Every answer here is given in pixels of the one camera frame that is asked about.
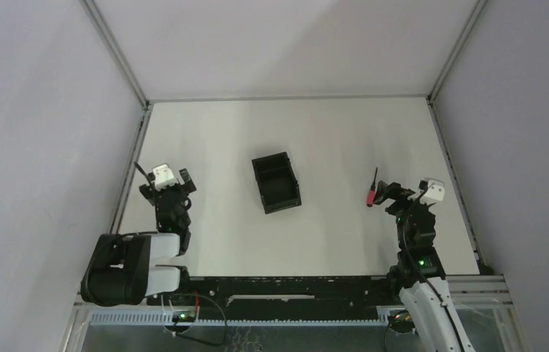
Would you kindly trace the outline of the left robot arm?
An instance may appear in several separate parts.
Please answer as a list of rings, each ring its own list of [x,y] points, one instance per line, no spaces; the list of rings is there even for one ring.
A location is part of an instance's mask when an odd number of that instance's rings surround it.
[[[160,260],[180,257],[189,248],[189,195],[196,186],[187,169],[174,175],[167,164],[154,167],[145,179],[139,190],[154,208],[156,230],[98,238],[81,281],[80,296],[88,303],[138,305],[163,293],[182,306],[192,298],[193,287],[181,278],[181,268],[162,265]]]

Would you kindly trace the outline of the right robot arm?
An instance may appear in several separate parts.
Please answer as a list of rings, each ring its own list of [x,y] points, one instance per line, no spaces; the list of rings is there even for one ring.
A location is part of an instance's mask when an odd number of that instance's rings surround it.
[[[379,180],[370,202],[378,206],[390,201],[385,211],[396,223],[398,262],[388,272],[388,298],[404,305],[426,351],[474,351],[434,246],[436,216],[431,208],[445,195],[443,182],[429,177],[417,190]]]

